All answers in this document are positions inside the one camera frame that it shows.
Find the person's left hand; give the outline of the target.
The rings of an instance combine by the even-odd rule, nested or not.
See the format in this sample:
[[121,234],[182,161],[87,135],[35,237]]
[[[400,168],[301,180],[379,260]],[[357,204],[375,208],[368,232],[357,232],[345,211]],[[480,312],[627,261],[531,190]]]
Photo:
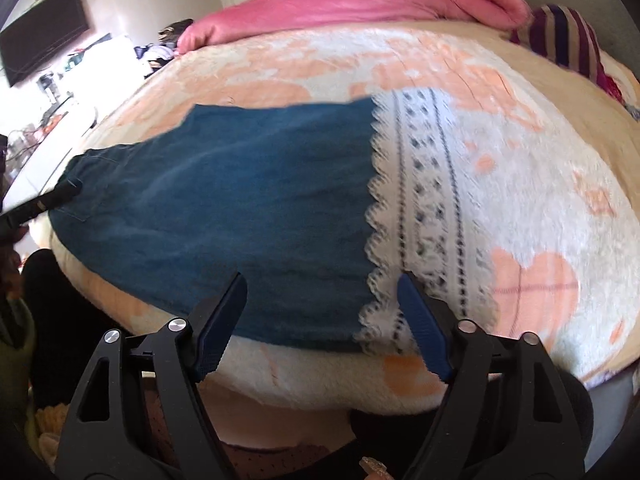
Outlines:
[[22,296],[23,279],[21,278],[22,259],[14,249],[28,233],[28,226],[20,226],[17,230],[1,237],[1,298],[10,300]]

